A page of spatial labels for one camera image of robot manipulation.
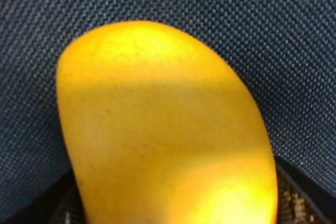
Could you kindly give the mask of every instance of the fabric background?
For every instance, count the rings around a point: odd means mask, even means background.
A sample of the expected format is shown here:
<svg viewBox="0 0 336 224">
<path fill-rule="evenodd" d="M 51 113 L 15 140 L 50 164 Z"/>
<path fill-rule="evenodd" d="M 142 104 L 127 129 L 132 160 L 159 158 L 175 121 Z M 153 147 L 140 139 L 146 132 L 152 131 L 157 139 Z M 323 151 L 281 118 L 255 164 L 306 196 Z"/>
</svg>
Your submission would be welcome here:
<svg viewBox="0 0 336 224">
<path fill-rule="evenodd" d="M 255 97 L 274 153 L 336 196 L 336 0 L 0 0 L 0 222 L 70 169 L 60 53 L 132 19 L 175 26 L 221 55 Z"/>
</svg>

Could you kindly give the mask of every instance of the dark blue fabric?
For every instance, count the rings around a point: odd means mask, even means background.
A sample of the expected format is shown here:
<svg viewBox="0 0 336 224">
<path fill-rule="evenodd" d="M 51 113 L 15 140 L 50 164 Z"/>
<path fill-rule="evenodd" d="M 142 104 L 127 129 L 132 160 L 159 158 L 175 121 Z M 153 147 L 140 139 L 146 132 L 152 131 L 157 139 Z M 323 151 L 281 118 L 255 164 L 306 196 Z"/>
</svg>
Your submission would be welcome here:
<svg viewBox="0 0 336 224">
<path fill-rule="evenodd" d="M 255 97 L 275 154 L 336 196 L 336 0 L 0 0 L 0 222 L 70 169 L 60 53 L 131 19 L 175 26 L 220 54 Z"/>
</svg>

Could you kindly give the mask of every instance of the mango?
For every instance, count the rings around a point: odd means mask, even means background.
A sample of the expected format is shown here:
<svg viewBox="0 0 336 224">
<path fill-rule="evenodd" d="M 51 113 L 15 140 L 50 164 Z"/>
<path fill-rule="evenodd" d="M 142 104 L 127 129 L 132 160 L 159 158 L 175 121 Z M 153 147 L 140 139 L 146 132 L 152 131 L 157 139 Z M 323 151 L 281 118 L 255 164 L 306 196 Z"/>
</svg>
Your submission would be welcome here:
<svg viewBox="0 0 336 224">
<path fill-rule="evenodd" d="M 87 223 L 276 223 L 259 109 L 199 40 L 154 22 L 104 25 L 63 51 L 56 82 Z"/>
</svg>

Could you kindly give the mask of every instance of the woven fabric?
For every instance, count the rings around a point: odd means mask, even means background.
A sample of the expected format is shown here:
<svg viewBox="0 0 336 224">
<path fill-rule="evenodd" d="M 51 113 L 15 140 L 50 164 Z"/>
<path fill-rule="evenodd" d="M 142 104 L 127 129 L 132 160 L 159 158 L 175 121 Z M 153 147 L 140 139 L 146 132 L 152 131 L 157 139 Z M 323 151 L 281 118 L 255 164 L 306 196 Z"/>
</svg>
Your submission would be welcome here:
<svg viewBox="0 0 336 224">
<path fill-rule="evenodd" d="M 274 153 L 336 196 L 336 0 L 0 0 L 0 222 L 70 168 L 60 53 L 94 27 L 132 19 L 213 48 L 255 97 Z"/>
</svg>

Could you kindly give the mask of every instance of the mango skin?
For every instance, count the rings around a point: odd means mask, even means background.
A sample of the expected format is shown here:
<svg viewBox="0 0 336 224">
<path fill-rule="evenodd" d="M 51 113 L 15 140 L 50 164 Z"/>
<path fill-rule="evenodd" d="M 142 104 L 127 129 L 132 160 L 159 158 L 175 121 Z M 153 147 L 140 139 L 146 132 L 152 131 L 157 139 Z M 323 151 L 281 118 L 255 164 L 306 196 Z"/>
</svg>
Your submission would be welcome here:
<svg viewBox="0 0 336 224">
<path fill-rule="evenodd" d="M 94 29 L 62 53 L 57 98 L 88 223 L 276 223 L 257 105 L 192 36 L 145 21 Z"/>
</svg>

